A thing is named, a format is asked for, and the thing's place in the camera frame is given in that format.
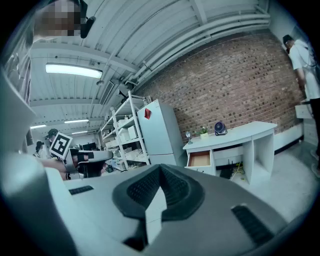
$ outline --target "white baseboard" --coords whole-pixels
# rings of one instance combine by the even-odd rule
[[[304,135],[303,124],[299,123],[288,130],[274,135],[274,151],[290,144]],[[225,166],[229,163],[239,163],[242,161],[242,146],[214,152],[215,166]]]

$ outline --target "potted plant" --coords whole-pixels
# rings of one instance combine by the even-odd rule
[[[208,138],[209,135],[208,135],[208,127],[202,127],[201,131],[197,131],[196,134],[200,137],[201,139],[205,139],[205,138]]]

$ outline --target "green plant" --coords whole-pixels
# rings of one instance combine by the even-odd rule
[[[195,134],[200,136],[201,134],[206,134],[208,133],[208,127],[202,127],[201,131],[196,131]]]

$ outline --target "blue fan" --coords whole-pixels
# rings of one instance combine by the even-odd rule
[[[225,126],[224,123],[222,122],[217,122],[214,125],[214,132],[216,136],[220,136],[220,135],[226,135],[228,133],[227,131],[227,127]]]

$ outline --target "rectangular light fixture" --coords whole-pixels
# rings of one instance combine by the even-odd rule
[[[46,125],[41,124],[41,125],[31,126],[30,129],[36,129],[36,128],[42,128],[42,127],[46,127]]]
[[[97,79],[102,76],[102,70],[70,64],[47,63],[45,64],[45,71],[47,73],[78,75]]]
[[[89,122],[89,119],[64,121],[65,124],[79,123],[79,122]]]
[[[84,130],[84,131],[73,132],[72,134],[85,134],[87,132],[88,132],[87,130]]]

